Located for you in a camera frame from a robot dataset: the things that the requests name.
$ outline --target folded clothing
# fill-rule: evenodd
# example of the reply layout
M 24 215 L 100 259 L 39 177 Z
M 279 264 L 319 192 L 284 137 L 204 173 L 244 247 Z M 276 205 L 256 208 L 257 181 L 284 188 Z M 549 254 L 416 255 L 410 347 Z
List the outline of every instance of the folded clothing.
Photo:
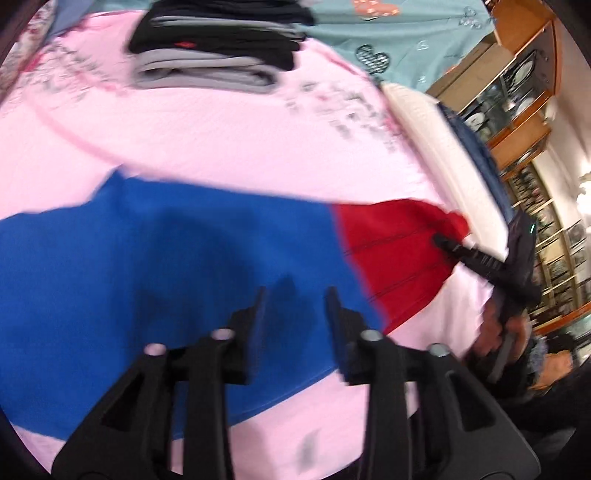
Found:
M 294 68 L 297 41 L 274 31 L 235 26 L 154 27 L 146 15 L 132 35 L 131 53 L 174 48 L 219 53 L 228 57 L 254 57 L 281 70 Z
M 382 85 L 382 91 L 447 201 L 468 220 L 473 240 L 504 260 L 507 223 L 468 152 L 441 114 L 438 102 L 393 83 Z
M 480 140 L 478 135 L 476 135 L 453 111 L 442 103 L 439 103 L 437 106 L 446 118 L 450 128 L 456 134 L 457 139 L 468 153 L 468 156 L 472 159 L 474 166 L 477 168 L 478 172 L 480 172 L 482 180 L 484 180 L 492 198 L 497 207 L 499 207 L 499 211 L 507 222 L 507 225 L 509 225 L 515 212 L 511 207 L 509 196 L 499 178 L 499 169 L 496 167 L 496 162 L 491 151 L 482 140 Z
M 252 57 L 161 48 L 135 56 L 133 83 L 139 88 L 200 87 L 270 93 L 281 70 Z
M 299 28 L 290 24 L 277 22 L 265 22 L 260 20 L 238 20 L 236 18 L 212 18 L 212 17 L 191 17 L 187 15 L 160 15 L 154 17 L 151 15 L 150 23 L 153 26 L 161 27 L 246 27 L 257 30 L 277 32 L 285 38 L 291 40 L 303 41 L 306 34 Z
M 160 0 L 153 11 L 159 15 L 236 18 L 280 23 L 314 25 L 311 11 L 295 0 L 230 1 L 230 0 Z

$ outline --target clothing stack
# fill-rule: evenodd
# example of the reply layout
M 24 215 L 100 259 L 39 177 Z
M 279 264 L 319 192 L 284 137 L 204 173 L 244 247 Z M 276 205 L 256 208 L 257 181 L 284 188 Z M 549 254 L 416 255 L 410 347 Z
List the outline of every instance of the clothing stack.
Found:
M 296 23 L 314 19 L 295 0 L 160 0 L 129 41 L 133 83 L 269 93 L 294 68 Z

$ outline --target black heart graphic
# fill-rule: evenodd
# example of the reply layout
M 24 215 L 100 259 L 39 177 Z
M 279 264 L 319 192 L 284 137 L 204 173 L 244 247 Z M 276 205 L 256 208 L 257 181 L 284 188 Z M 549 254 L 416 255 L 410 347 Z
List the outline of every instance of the black heart graphic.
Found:
M 390 57 L 383 51 L 374 53 L 371 45 L 361 45 L 355 51 L 355 56 L 370 75 L 384 73 L 390 66 Z

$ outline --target gray folded shirt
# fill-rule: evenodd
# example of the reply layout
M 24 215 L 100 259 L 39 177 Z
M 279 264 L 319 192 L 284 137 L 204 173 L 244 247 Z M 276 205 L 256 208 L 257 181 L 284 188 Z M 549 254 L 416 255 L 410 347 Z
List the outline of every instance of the gray folded shirt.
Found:
M 134 56 L 132 82 L 138 88 L 198 87 L 270 93 L 280 69 L 252 57 L 228 57 L 199 50 L 159 48 Z

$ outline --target plate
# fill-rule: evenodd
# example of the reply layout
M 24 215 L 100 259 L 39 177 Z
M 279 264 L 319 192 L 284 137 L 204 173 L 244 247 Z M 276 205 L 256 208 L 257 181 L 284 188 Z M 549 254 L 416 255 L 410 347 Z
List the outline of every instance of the plate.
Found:
M 472 114 L 471 116 L 469 116 L 468 118 L 466 118 L 464 123 L 467 126 L 469 126 L 473 132 L 478 132 L 478 129 L 482 126 L 482 124 L 484 123 L 484 120 L 486 120 L 484 113 L 476 112 L 476 113 Z
M 534 59 L 524 61 L 516 70 L 513 78 L 511 79 L 511 89 L 518 86 L 521 82 L 523 82 L 528 76 L 530 76 L 532 70 L 534 69 Z
M 528 108 L 532 103 L 534 103 L 533 97 L 527 97 L 523 99 L 519 104 L 519 107 L 517 107 L 517 110 L 515 111 L 515 115 L 513 118 L 522 114 L 525 111 L 525 109 Z
M 478 132 L 480 139 L 486 143 L 492 138 L 492 130 L 488 127 L 482 127 Z
M 519 157 L 519 160 L 517 160 L 515 162 L 515 165 L 519 165 L 520 163 L 524 162 L 525 160 L 527 160 L 531 154 L 534 152 L 533 148 L 530 148 L 527 152 L 525 152 L 522 156 Z

